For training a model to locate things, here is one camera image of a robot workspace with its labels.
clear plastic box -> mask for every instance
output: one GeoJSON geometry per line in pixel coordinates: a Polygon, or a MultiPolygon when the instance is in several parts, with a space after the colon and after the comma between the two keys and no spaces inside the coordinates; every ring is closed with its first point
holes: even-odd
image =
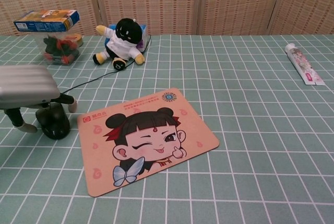
{"type": "Polygon", "coordinates": [[[76,10],[31,11],[14,21],[18,31],[31,32],[49,64],[70,65],[80,55],[82,36],[71,33],[80,20],[76,10]]]}

cartoon girl illustration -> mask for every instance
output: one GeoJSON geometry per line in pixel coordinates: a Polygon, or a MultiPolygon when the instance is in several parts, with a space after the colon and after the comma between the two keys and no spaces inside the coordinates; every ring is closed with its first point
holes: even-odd
{"type": "Polygon", "coordinates": [[[120,161],[113,171],[114,185],[126,180],[131,183],[137,175],[161,168],[187,155],[181,143],[186,138],[178,117],[170,108],[147,111],[126,117],[110,116],[105,124],[113,129],[105,136],[115,141],[113,156],[120,161]]]}

mouse pad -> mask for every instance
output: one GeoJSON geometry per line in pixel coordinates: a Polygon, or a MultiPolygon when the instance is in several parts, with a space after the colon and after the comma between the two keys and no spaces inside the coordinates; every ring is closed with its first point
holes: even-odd
{"type": "Polygon", "coordinates": [[[93,197],[219,146],[175,88],[80,115],[78,126],[88,193],[93,197]]]}

black and white plush toy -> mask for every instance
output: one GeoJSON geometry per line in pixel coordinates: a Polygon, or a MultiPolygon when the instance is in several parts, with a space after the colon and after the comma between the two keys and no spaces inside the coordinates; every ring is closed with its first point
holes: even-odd
{"type": "Polygon", "coordinates": [[[96,30],[100,35],[109,38],[105,50],[93,56],[97,65],[111,58],[114,68],[122,70],[130,58],[133,58],[138,65],[145,61],[142,53],[136,48],[142,40],[142,30],[135,20],[123,18],[117,23],[115,30],[103,25],[98,25],[96,30]]]}

light blue bow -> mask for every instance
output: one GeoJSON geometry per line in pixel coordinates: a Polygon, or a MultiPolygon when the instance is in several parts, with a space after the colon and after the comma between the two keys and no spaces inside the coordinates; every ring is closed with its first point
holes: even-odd
{"type": "Polygon", "coordinates": [[[125,180],[128,183],[134,182],[144,165],[144,161],[144,157],[139,158],[127,171],[124,171],[120,166],[115,166],[113,171],[114,186],[121,186],[125,180]]]}

